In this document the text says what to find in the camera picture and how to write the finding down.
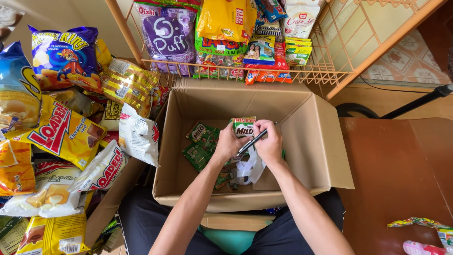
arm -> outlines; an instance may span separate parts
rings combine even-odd
[[[203,218],[212,190],[225,162],[252,137],[236,138],[233,123],[220,131],[216,151],[206,167],[184,191],[164,223],[150,255],[184,254]]]
[[[257,141],[256,150],[277,179],[297,228],[313,252],[316,255],[354,255],[334,222],[281,158],[283,138],[274,123],[269,120],[257,121],[253,126],[254,135],[266,128],[268,138]]]

